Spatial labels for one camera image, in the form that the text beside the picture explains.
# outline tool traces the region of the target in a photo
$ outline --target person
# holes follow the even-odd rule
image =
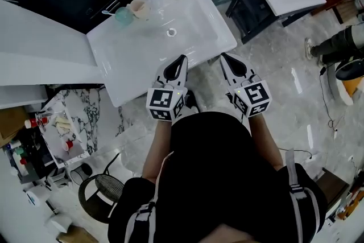
[[[197,107],[190,91],[186,106]],[[142,177],[125,183],[110,216],[110,243],[148,242],[148,227],[134,225],[126,241],[125,234],[133,214],[154,198],[156,183],[154,242],[310,242],[325,220],[325,195],[295,164],[298,183],[313,192],[319,209],[308,197],[298,201],[299,241],[289,171],[263,115],[250,117],[249,125],[251,135],[219,112],[196,113],[173,126],[158,121]]]
[[[318,58],[319,65],[331,65],[350,58],[364,57],[361,49],[364,47],[364,23],[349,26],[330,39],[314,46],[312,40],[305,40],[307,59]]]

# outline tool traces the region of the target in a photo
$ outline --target black stand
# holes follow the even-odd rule
[[[287,18],[282,22],[283,27],[286,27],[292,22],[295,22],[296,20],[310,13],[317,6],[319,6],[311,6],[301,10],[292,11],[288,14],[276,16],[274,15],[266,0],[261,0],[261,2],[264,3],[264,8],[269,10],[269,14],[263,20],[257,19],[257,17],[249,10],[243,0],[231,0],[231,4],[226,11],[226,16],[232,18],[238,29],[240,30],[240,33],[242,35],[241,41],[243,44],[249,42],[253,37],[257,36],[259,33],[261,33],[263,30],[265,30],[268,26],[270,26],[277,20]],[[239,12],[236,9],[238,5],[239,8],[244,8],[243,13]],[[246,18],[249,18],[250,22],[253,22],[253,27],[249,28],[245,20]]]

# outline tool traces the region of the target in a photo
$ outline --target black pants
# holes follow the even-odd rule
[[[358,48],[354,43],[351,27],[347,27],[318,46],[314,46],[311,54],[314,57],[322,55],[322,62],[329,65],[348,59],[356,55],[357,51]]]

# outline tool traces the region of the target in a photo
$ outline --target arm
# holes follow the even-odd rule
[[[169,154],[171,142],[171,122],[158,121],[152,146],[144,163],[142,177],[155,183],[163,159]]]
[[[283,167],[282,156],[274,142],[262,114],[249,118],[251,137],[260,156],[277,171]]]

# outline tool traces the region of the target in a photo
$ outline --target marble floor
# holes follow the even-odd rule
[[[227,5],[218,8],[225,15]],[[306,37],[320,43],[343,29],[334,14],[327,11],[315,17],[306,16],[286,28],[277,22],[245,45],[232,20],[225,20],[238,42],[231,52],[249,59],[260,77],[268,82],[273,101],[264,116],[277,145],[283,149],[310,151],[312,159],[307,153],[295,154],[296,161],[304,166],[310,177],[316,178],[325,167],[351,183],[355,169],[364,157],[361,145],[364,116],[360,115],[364,98],[357,96],[353,106],[340,104],[330,94],[326,75],[321,77],[325,101],[338,129],[334,138],[322,100],[320,68],[314,60],[308,61],[304,52]],[[192,68],[187,86],[194,91],[203,110],[234,114],[234,108],[225,96],[227,84],[216,58]],[[156,126],[145,104],[145,95],[126,103],[124,116],[130,117],[133,125],[112,144],[100,149],[97,155],[83,160],[91,165],[94,174],[102,172],[115,154],[121,152],[121,158],[111,165],[110,174],[122,182],[140,175]],[[107,242],[107,225],[93,220],[82,210],[77,197],[78,186],[73,185],[72,190],[64,187],[55,192],[51,201],[76,225],[86,228],[100,242]]]

